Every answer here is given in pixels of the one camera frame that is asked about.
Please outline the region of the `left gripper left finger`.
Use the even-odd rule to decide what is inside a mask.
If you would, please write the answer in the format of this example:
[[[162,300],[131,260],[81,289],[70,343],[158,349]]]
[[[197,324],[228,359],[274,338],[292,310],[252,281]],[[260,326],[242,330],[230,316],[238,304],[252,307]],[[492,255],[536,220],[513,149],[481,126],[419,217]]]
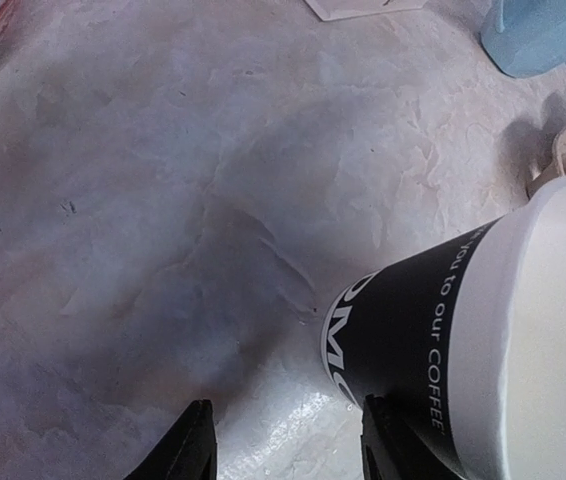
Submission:
[[[138,480],[213,480],[217,440],[212,402],[193,401],[135,468]]]

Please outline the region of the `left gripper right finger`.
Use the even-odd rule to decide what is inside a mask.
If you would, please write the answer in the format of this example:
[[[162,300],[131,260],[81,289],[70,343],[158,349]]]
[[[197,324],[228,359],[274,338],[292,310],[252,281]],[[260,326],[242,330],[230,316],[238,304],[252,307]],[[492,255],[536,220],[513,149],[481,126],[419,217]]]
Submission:
[[[362,426],[365,480],[460,479],[429,451],[385,398],[365,398]]]

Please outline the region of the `black paper coffee cup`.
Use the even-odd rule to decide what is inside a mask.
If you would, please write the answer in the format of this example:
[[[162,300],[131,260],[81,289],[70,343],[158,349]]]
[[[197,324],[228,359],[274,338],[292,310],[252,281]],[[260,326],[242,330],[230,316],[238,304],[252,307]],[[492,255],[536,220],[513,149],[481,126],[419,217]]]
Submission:
[[[566,177],[347,287],[321,356],[460,479],[566,479]]]

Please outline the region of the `white paper takeout bag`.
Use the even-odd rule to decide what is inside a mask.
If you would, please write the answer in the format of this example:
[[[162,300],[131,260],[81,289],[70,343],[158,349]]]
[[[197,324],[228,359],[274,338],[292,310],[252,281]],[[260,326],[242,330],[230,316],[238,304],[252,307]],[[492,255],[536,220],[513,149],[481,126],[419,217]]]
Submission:
[[[323,22],[422,9],[427,0],[305,0]]]

